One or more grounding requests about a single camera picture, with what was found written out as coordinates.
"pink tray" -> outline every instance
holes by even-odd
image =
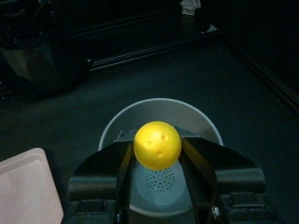
[[[61,203],[42,149],[0,163],[1,224],[59,224]]]

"black mount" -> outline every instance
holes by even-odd
[[[132,151],[132,141],[114,142],[83,161],[69,180],[62,223],[129,223]],[[282,223],[248,158],[193,136],[181,139],[180,163],[194,223]]]

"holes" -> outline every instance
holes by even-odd
[[[162,171],[150,171],[148,170],[145,173],[145,181],[148,186],[156,192],[165,192],[173,186],[173,171],[170,168]]]

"perforated strainer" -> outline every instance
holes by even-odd
[[[153,217],[181,214],[192,208],[178,162],[160,171],[152,171],[140,164],[136,165],[130,189],[130,208]]]
[[[196,136],[221,144],[216,127],[193,106],[173,99],[153,98],[133,103],[116,114],[102,132],[98,150],[117,140],[118,133],[126,134],[152,121],[169,123]],[[136,164],[129,208],[152,217],[169,217],[192,208],[178,162],[161,171],[150,171],[138,163]]]

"dark table surface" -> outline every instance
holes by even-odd
[[[261,167],[284,221],[297,223],[299,119],[218,39],[87,74],[63,94],[1,107],[0,160],[41,147],[65,207],[70,174],[97,151],[109,120],[154,97],[186,102],[208,116],[224,145]]]

